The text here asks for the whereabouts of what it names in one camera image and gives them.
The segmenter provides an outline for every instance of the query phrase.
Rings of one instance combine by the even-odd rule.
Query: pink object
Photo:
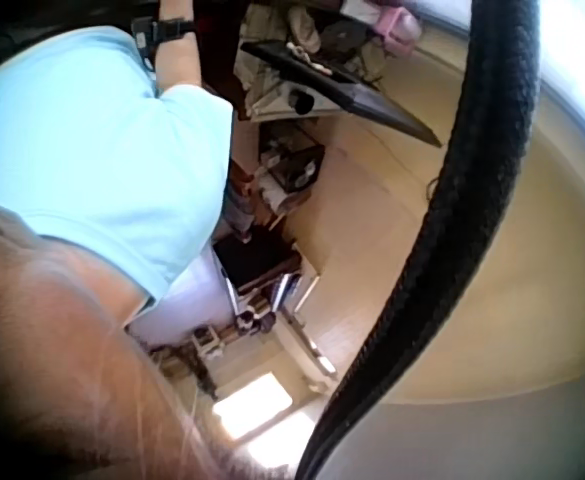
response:
[[[383,46],[390,53],[409,55],[421,37],[421,27],[405,7],[383,7],[374,30],[383,37]]]

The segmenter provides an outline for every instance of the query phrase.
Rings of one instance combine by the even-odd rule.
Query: window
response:
[[[429,13],[465,30],[471,0],[419,0]],[[541,0],[543,78],[585,118],[585,0]]]
[[[247,449],[264,468],[297,465],[313,430],[310,417],[297,412],[252,440]]]
[[[212,411],[232,439],[241,438],[292,405],[292,397],[272,373],[221,400]]]

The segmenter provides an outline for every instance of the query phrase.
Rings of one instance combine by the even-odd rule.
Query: light blue t-shirt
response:
[[[199,87],[159,94],[125,32],[57,36],[0,67],[0,206],[158,300],[219,218],[231,127]]]

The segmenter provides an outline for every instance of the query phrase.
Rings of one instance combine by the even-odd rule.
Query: black cable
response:
[[[0,37],[5,38],[10,43],[10,53],[14,53],[16,51],[16,42],[12,35],[7,32],[0,32]]]
[[[297,470],[313,480],[463,295],[514,188],[539,88],[538,0],[474,0],[465,79],[438,186],[401,276]]]
[[[425,187],[425,199],[428,201],[428,204],[432,201],[432,197],[434,196],[434,189],[438,183],[439,177],[434,177]]]

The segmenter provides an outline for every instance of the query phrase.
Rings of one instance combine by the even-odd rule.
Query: cable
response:
[[[465,79],[438,186],[403,271],[305,449],[314,480],[439,331],[509,203],[539,89],[539,0],[474,0]]]
[[[436,185],[439,183],[439,177],[434,177],[432,180],[428,182],[425,187],[425,199],[430,203],[432,201],[432,197],[434,196],[434,189]]]
[[[0,32],[0,37],[5,38],[8,42],[10,42],[10,53],[13,54],[16,51],[16,42],[12,35],[7,32]]]

